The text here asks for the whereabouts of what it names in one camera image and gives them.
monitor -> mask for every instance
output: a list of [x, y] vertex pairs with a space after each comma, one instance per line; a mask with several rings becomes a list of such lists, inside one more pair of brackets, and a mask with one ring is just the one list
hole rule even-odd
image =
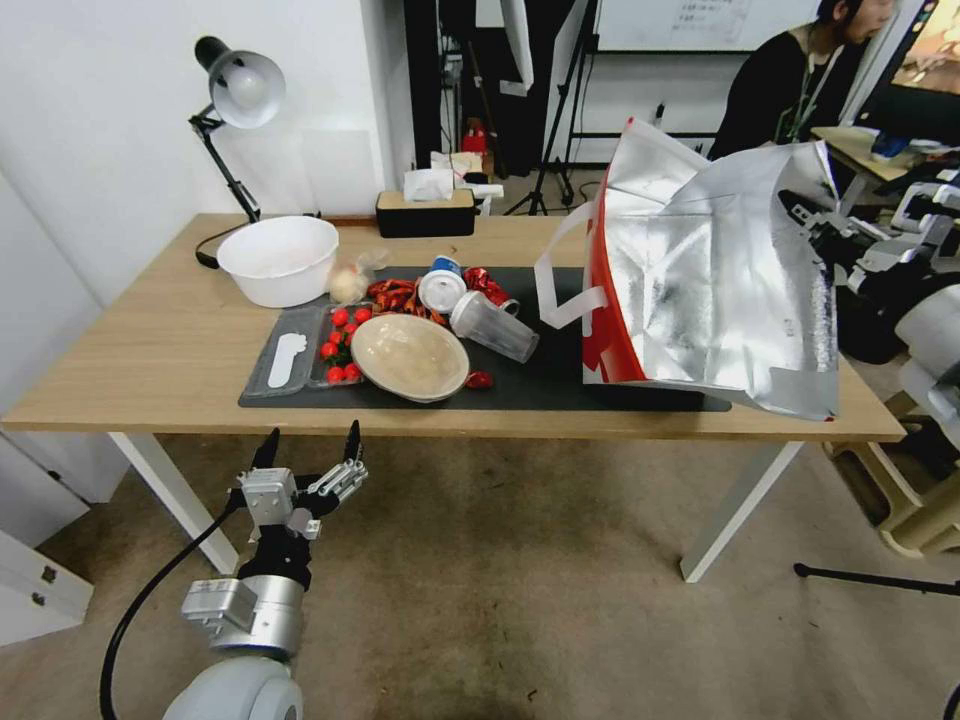
[[857, 124], [960, 144], [960, 0], [924, 3]]

bag handle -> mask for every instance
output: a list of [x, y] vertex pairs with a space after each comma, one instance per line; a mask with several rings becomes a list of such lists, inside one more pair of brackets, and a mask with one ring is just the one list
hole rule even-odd
[[533, 266], [533, 274], [537, 281], [540, 320], [557, 330], [598, 308], [607, 306], [607, 294], [603, 291], [603, 288], [593, 287], [584, 290], [576, 297], [557, 307], [557, 286], [553, 278], [553, 261], [550, 258], [550, 253], [560, 242], [560, 239], [577, 225], [589, 220], [595, 209], [596, 204], [588, 202], [567, 215], [553, 234], [550, 243], [543, 251], [543, 255]]

tissue box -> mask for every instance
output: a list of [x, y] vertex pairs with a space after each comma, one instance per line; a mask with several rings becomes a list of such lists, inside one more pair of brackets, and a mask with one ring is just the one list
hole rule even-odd
[[473, 191], [458, 188], [449, 200], [406, 202], [403, 193], [386, 190], [377, 196], [377, 224], [382, 237], [473, 235]]

red and silver bag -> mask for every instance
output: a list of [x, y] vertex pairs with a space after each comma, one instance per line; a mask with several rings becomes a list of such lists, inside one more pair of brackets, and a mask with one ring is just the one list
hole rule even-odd
[[[822, 143], [709, 163], [631, 119], [597, 199], [535, 266], [540, 318], [583, 318], [585, 383], [654, 384], [814, 420], [837, 409], [832, 276], [778, 198], [827, 207]], [[550, 252], [588, 223], [584, 290], [558, 305]]]

wooden table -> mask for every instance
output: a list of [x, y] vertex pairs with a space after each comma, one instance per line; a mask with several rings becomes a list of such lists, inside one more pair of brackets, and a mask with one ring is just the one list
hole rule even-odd
[[[681, 563], [700, 578], [804, 441], [893, 441], [899, 423], [844, 361], [840, 414], [815, 423], [734, 406], [729, 412], [537, 412], [241, 408], [237, 398], [279, 311], [252, 305], [230, 277], [197, 264], [203, 237], [237, 223], [198, 215], [51, 372], [4, 418], [11, 430], [105, 431], [191, 536], [210, 521], [152, 433], [342, 434], [358, 418], [365, 435], [415, 437], [756, 440], [774, 443], [738, 481]], [[383, 240], [374, 227], [341, 227], [341, 257], [387, 245], [391, 263], [429, 265], [437, 254], [464, 265], [532, 266], [559, 218], [478, 218], [464, 238]], [[581, 267], [572, 233], [554, 252]], [[230, 573], [237, 553], [218, 532], [201, 546]]]
[[896, 180], [916, 164], [917, 158], [911, 152], [902, 152], [887, 163], [874, 160], [870, 149], [876, 135], [863, 128], [818, 127], [810, 132], [813, 137], [827, 143], [833, 157], [856, 173], [843, 194], [841, 210], [844, 215], [849, 214], [868, 184], [879, 185]]

